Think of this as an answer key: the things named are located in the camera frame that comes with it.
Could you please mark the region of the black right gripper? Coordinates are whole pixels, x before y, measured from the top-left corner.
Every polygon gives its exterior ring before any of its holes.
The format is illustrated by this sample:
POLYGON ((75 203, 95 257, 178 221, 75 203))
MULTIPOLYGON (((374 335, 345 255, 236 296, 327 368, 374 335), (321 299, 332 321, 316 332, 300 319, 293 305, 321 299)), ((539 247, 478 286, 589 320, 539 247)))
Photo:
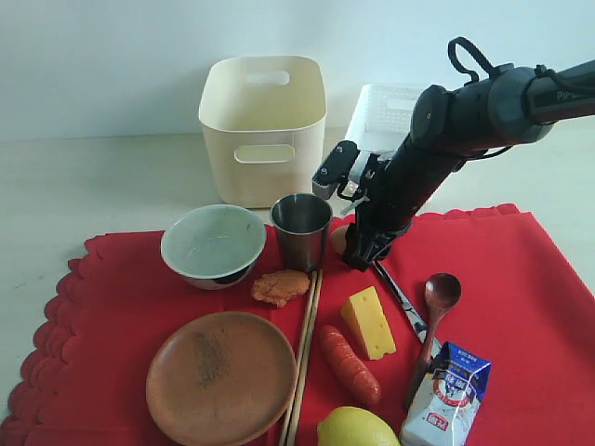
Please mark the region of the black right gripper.
POLYGON ((343 261, 352 269, 365 271, 400 234, 407 231, 414 214, 404 169, 406 160, 395 153, 381 161, 369 157, 358 182, 360 202, 355 221, 348 227, 343 261))

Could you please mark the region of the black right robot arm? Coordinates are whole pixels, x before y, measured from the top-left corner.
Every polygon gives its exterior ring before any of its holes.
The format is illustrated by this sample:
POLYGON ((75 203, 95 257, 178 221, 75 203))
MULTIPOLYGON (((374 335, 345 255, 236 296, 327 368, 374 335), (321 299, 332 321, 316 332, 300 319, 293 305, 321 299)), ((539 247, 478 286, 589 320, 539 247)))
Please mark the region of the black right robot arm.
POLYGON ((594 63, 557 72, 543 64, 494 65, 470 40, 447 47, 453 67, 469 76, 456 90, 426 88, 408 133, 395 150, 356 147, 355 221, 344 262, 365 271, 405 234, 415 213, 465 163, 495 157, 543 138, 559 121, 594 113, 594 63))

